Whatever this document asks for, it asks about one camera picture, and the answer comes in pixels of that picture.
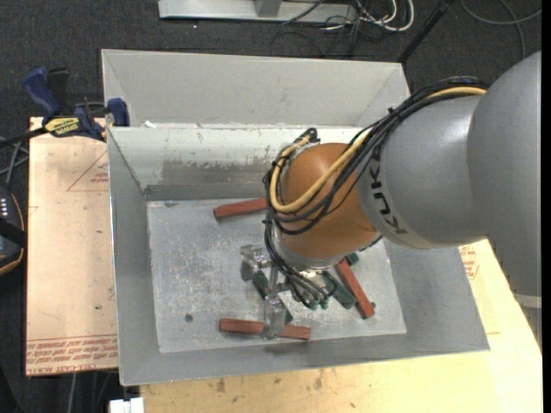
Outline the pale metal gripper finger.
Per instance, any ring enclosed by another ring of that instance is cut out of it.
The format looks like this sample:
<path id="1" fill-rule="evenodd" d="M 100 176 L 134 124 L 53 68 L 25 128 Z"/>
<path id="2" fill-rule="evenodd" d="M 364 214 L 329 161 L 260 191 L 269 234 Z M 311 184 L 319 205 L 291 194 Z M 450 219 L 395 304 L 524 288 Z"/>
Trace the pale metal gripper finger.
<path id="1" fill-rule="evenodd" d="M 271 340 L 283 332 L 288 310 L 277 294 L 267 295 L 263 309 L 264 325 L 262 338 Z"/>
<path id="2" fill-rule="evenodd" d="M 250 281 L 255 274 L 269 267 L 269 256 L 266 256 L 261 245 L 245 245 L 240 248 L 241 266 L 240 275 L 243 281 Z"/>

